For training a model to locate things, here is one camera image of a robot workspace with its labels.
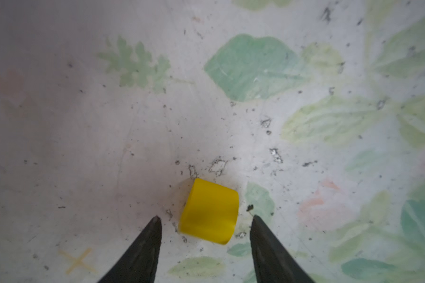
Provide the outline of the yellow wooden block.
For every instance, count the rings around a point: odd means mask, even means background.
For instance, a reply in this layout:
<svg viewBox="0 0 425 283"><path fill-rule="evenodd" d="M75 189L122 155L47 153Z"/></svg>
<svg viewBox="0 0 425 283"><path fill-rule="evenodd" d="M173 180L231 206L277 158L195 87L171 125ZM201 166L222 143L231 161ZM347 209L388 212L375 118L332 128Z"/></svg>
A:
<svg viewBox="0 0 425 283"><path fill-rule="evenodd" d="M197 178L181 214L178 230L225 245L234 235L239 203L237 191Z"/></svg>

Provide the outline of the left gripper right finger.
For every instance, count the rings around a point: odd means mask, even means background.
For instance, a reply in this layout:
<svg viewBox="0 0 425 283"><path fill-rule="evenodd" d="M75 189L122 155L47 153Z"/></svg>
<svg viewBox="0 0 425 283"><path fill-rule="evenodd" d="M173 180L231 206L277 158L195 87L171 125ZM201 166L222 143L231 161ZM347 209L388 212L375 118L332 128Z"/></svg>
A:
<svg viewBox="0 0 425 283"><path fill-rule="evenodd" d="M314 283L258 215L250 243L257 283Z"/></svg>

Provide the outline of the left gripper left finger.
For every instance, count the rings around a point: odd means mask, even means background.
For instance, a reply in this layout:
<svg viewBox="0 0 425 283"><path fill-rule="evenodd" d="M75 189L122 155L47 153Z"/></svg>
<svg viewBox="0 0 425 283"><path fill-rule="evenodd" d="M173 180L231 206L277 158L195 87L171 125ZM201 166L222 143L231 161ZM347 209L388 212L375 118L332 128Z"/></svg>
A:
<svg viewBox="0 0 425 283"><path fill-rule="evenodd" d="M99 283L154 283L162 241L162 222L153 217Z"/></svg>

